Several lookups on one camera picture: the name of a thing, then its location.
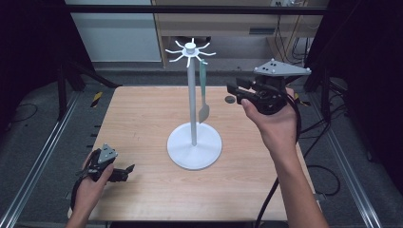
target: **forearm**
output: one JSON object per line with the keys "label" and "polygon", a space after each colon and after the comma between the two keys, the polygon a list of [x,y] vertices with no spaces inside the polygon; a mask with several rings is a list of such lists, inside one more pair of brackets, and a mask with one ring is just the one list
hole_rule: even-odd
{"label": "forearm", "polygon": [[290,227],[328,227],[297,157],[274,157],[278,181]]}
{"label": "forearm", "polygon": [[66,228],[84,228],[88,222],[89,212],[75,211],[71,214],[66,224]]}

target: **metal pole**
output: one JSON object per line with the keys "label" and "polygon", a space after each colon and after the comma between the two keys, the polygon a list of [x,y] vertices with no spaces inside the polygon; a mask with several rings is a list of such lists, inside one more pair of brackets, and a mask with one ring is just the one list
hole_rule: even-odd
{"label": "metal pole", "polygon": [[195,81],[195,59],[190,58],[189,67],[187,68],[187,83],[189,87],[189,109],[190,109],[190,130],[192,133],[192,145],[197,142],[196,131],[196,81]]}
{"label": "metal pole", "polygon": [[128,6],[128,5],[43,5],[43,10],[67,10],[80,13],[203,13],[264,15],[326,15],[348,13],[342,9],[310,7],[242,7],[242,6]]}

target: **cabinet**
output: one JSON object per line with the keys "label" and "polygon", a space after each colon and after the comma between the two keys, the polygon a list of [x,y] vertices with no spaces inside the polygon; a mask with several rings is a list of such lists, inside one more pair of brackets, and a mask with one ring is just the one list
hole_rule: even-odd
{"label": "cabinet", "polygon": [[[67,4],[151,5],[149,0],[66,0]],[[151,13],[71,13],[93,63],[160,62]]]}
{"label": "cabinet", "polygon": [[[326,7],[328,0],[301,0],[295,7]],[[190,6],[249,6],[270,7],[270,0],[153,0],[153,5],[190,5]],[[280,32],[287,51],[291,50],[296,37],[315,37],[321,16],[282,15]],[[169,37],[173,36],[266,36],[274,47],[275,31],[278,26],[277,15],[256,14],[155,14],[157,31],[161,42],[163,61]]]}

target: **hand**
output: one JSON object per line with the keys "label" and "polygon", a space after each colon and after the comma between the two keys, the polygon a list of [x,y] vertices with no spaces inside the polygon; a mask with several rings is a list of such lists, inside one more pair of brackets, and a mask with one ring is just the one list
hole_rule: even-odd
{"label": "hand", "polygon": [[112,172],[113,163],[104,170],[98,181],[95,182],[90,177],[83,179],[77,190],[74,211],[81,211],[88,215],[91,213],[92,209],[97,205]]}
{"label": "hand", "polygon": [[[294,97],[293,89],[287,88],[287,93]],[[263,142],[272,156],[279,156],[283,151],[295,151],[297,114],[289,104],[273,115],[259,113],[247,99],[242,99],[241,104],[246,116],[258,127]]]}
{"label": "hand", "polygon": [[86,177],[82,180],[77,189],[74,210],[66,225],[67,228],[86,227],[89,215],[97,205],[98,200],[104,191],[107,180],[112,173],[113,163],[104,170],[98,181],[95,182],[90,177]]}

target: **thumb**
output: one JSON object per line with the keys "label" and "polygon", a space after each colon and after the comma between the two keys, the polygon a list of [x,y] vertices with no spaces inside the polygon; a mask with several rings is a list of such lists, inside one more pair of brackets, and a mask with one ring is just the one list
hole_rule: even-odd
{"label": "thumb", "polygon": [[113,173],[113,163],[111,163],[106,167],[106,169],[104,170],[104,172],[102,173],[101,177],[98,179],[97,182],[99,182],[102,185],[105,185],[109,177],[112,175],[112,173]]}
{"label": "thumb", "polygon": [[259,115],[258,109],[247,99],[242,99],[240,103],[243,106],[246,116],[251,119],[251,121],[256,123]]}

